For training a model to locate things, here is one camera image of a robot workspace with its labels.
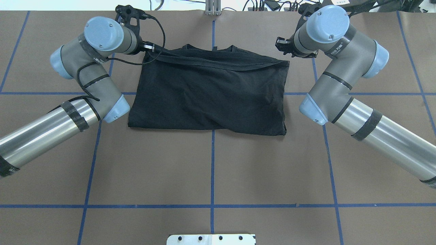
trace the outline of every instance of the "black cloth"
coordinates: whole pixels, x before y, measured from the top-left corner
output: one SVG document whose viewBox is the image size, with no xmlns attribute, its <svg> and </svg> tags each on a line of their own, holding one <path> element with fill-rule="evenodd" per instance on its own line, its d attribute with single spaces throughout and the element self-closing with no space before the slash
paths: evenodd
<svg viewBox="0 0 436 245">
<path fill-rule="evenodd" d="M 143 62 L 156 57 L 147 52 Z M 289 61 L 230 46 L 163 49 L 144 64 L 129 127 L 230 129 L 285 135 L 283 93 Z"/>
</svg>

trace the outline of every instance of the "black tape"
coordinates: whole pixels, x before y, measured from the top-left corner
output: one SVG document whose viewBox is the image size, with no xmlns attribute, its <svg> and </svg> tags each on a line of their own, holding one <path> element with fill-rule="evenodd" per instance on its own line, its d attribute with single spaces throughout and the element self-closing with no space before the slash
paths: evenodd
<svg viewBox="0 0 436 245">
<path fill-rule="evenodd" d="M 336 59 L 336 56 L 339 55 L 350 44 L 355 34 L 356 28 L 348 28 L 345 35 L 341 37 L 329 51 L 325 52 L 325 54 L 332 59 Z"/>
<path fill-rule="evenodd" d="M 12 166 L 2 156 L 0 156 L 0 177 L 10 176 L 15 172 L 17 172 L 18 170 L 20 169 Z"/>
<path fill-rule="evenodd" d="M 368 120 L 366 120 L 365 124 L 351 137 L 355 138 L 358 141 L 362 141 L 366 138 L 378 125 L 380 120 L 382 119 L 383 114 L 378 110 L 373 110 L 371 116 L 369 116 Z"/>
<path fill-rule="evenodd" d="M 345 80 L 341 79 L 340 77 L 338 77 L 338 76 L 336 76 L 336 75 L 334 75 L 334 74 L 331 74 L 330 72 L 324 71 L 324 72 L 323 72 L 323 75 L 329 76 L 329 77 L 335 79 L 336 81 L 342 83 L 342 84 L 345 85 L 345 87 L 347 87 L 349 90 L 352 90 L 352 89 L 353 89 L 353 86 L 351 86 L 351 85 L 350 85 L 349 83 L 347 83 Z"/>
<path fill-rule="evenodd" d="M 345 104 L 345 106 L 342 108 L 342 110 L 339 112 L 339 114 L 333 119 L 333 121 L 331 121 L 331 123 L 335 123 L 341 116 L 342 114 L 345 112 L 345 110 L 347 110 L 347 108 L 350 106 L 351 102 L 353 102 L 353 97 L 351 97 L 348 102 Z"/>
<path fill-rule="evenodd" d="M 101 117 L 99 115 L 99 113 L 97 112 L 97 110 L 95 109 L 95 107 L 92 105 L 92 103 L 88 100 L 85 99 L 86 103 L 89 105 L 89 107 L 91 107 L 91 110 L 94 112 L 95 116 L 97 117 L 97 120 L 101 120 Z"/>
<path fill-rule="evenodd" d="M 97 77 L 96 79 L 90 81 L 89 83 L 83 85 L 83 87 L 84 87 L 84 88 L 87 88 L 87 87 L 93 85 L 94 83 L 96 83 L 96 82 L 102 80 L 103 78 L 108 78 L 108 77 L 109 77 L 108 74 L 104 74 L 103 76 L 99 76 L 99 77 Z"/>
<path fill-rule="evenodd" d="M 83 48 L 83 50 L 96 62 L 103 64 L 107 62 L 108 60 L 103 57 L 101 54 L 99 54 L 86 40 L 85 35 L 82 33 L 78 37 L 80 46 Z"/>
<path fill-rule="evenodd" d="M 419 180 L 419 181 L 427 184 L 431 188 L 435 188 L 436 189 L 436 176 L 431 178 L 431 179 L 429 179 L 429 180 Z"/>
<path fill-rule="evenodd" d="M 79 128 L 80 132 L 83 132 L 89 129 L 89 125 L 86 122 L 85 118 L 83 118 L 79 112 L 76 110 L 74 105 L 72 105 L 69 101 L 65 101 L 61 104 L 61 107 L 65 110 L 65 112 L 70 116 L 76 126 Z"/>
</svg>

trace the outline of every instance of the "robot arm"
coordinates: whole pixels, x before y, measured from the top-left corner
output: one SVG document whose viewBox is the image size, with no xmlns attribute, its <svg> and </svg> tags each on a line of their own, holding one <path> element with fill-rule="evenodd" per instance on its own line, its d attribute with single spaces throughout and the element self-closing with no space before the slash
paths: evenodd
<svg viewBox="0 0 436 245">
<path fill-rule="evenodd" d="M 112 53 L 137 54 L 148 47 L 139 36 L 139 19 L 154 18 L 130 5 L 117 6 L 117 21 L 94 17 L 78 38 L 62 45 L 50 57 L 53 69 L 66 79 L 76 79 L 88 94 L 58 108 L 0 139 L 0 178 L 56 145 L 104 119 L 110 123 L 130 110 L 122 93 L 101 64 Z M 131 18 L 137 25 L 130 25 Z"/>
<path fill-rule="evenodd" d="M 389 53 L 356 30 L 344 9 L 318 9 L 290 39 L 278 37 L 276 47 L 302 58 L 322 50 L 333 59 L 301 103 L 304 115 L 320 125 L 332 122 L 436 188 L 436 146 L 348 94 L 360 77 L 377 75 Z"/>
</svg>

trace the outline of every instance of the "light blue joint cap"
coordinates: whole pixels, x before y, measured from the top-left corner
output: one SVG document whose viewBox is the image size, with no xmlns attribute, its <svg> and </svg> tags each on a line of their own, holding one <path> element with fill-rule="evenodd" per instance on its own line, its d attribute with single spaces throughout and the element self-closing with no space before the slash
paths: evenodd
<svg viewBox="0 0 436 245">
<path fill-rule="evenodd" d="M 88 20 L 84 34 L 88 43 L 100 51 L 113 51 L 121 45 L 124 39 L 124 31 L 120 24 L 102 16 Z"/>
<path fill-rule="evenodd" d="M 324 125 L 328 122 L 327 117 L 312 99 L 310 94 L 306 94 L 306 97 L 304 98 L 303 102 L 301 102 L 299 109 L 301 113 L 319 125 Z"/>
<path fill-rule="evenodd" d="M 374 40 L 374 42 L 376 44 L 374 61 L 368 72 L 362 76 L 364 78 L 372 78 L 377 75 L 386 66 L 389 60 L 389 52 L 378 44 L 376 40 Z"/>
<path fill-rule="evenodd" d="M 51 67 L 53 67 L 54 71 L 59 73 L 61 77 L 65 79 L 73 79 L 73 77 L 70 76 L 68 72 L 65 70 L 64 64 L 62 63 L 62 58 L 61 58 L 62 47 L 63 45 L 60 46 L 58 49 L 56 49 L 56 51 L 50 55 Z"/>
<path fill-rule="evenodd" d="M 107 123 L 111 123 L 117 120 L 122 115 L 128 113 L 129 111 L 130 106 L 124 98 L 124 95 L 121 95 L 121 97 L 112 107 L 112 109 L 110 109 L 109 113 L 105 116 L 105 118 L 103 118 L 103 120 L 105 120 Z"/>
<path fill-rule="evenodd" d="M 328 44 L 343 37 L 349 26 L 350 18 L 343 8 L 327 5 L 309 17 L 306 31 L 315 42 Z"/>
</svg>

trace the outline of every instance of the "silver metal tube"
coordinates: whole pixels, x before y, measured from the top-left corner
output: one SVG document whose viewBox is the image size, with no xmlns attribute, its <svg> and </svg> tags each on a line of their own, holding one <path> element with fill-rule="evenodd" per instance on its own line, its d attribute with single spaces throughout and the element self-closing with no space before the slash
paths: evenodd
<svg viewBox="0 0 436 245">
<path fill-rule="evenodd" d="M 88 125 L 98 121 L 85 100 L 75 100 L 71 104 Z M 65 110 L 57 108 L 0 139 L 0 156 L 20 168 L 79 132 Z"/>
<path fill-rule="evenodd" d="M 354 135 L 364 126 L 372 112 L 372 108 L 353 99 L 335 125 Z M 362 142 L 420 180 L 430 180 L 436 176 L 436 146 L 386 116 L 381 117 L 377 126 Z"/>
</svg>

